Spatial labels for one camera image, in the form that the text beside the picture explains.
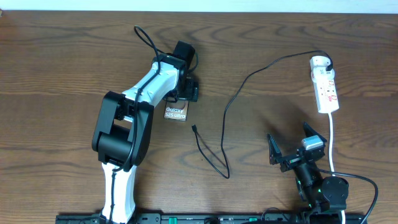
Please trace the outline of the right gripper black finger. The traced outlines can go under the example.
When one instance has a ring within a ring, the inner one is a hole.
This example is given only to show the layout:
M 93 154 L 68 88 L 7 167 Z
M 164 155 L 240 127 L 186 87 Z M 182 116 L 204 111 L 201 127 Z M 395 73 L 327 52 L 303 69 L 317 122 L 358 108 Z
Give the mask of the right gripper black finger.
M 274 138 L 268 134 L 267 140 L 269 143 L 269 162 L 271 165 L 280 163 L 279 159 L 282 157 L 282 153 L 278 148 Z
M 310 137 L 310 136 L 317 135 L 322 139 L 322 141 L 324 142 L 324 145 L 327 142 L 327 140 L 322 135 L 320 135 L 318 132 L 316 132 L 307 122 L 303 123 L 303 130 L 304 130 L 306 138 Z

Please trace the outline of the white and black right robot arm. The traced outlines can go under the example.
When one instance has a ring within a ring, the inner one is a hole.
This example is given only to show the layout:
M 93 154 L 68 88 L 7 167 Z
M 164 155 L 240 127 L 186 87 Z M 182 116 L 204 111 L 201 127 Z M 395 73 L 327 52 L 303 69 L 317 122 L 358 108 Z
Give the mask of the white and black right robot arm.
M 303 124 L 305 138 L 295 154 L 283 156 L 274 138 L 268 134 L 269 162 L 280 165 L 282 172 L 294 171 L 299 195 L 307 208 L 299 211 L 295 217 L 298 223 L 316 223 L 324 220 L 328 223 L 339 223 L 341 211 L 346 209 L 348 198 L 348 182 L 336 176 L 322 177 L 316 161 L 325 155 L 327 140 L 311 128 Z

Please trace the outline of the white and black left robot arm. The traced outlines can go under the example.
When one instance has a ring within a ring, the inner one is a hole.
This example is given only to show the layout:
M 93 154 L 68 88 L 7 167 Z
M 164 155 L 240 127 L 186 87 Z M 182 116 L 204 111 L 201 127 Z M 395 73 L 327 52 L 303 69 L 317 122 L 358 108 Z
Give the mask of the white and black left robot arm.
M 149 72 L 133 87 L 103 97 L 92 140 L 105 176 L 100 223 L 132 220 L 136 170 L 149 148 L 155 107 L 162 100 L 197 101 L 198 82 L 188 76 L 196 56 L 193 45 L 180 40 L 173 52 L 157 53 Z

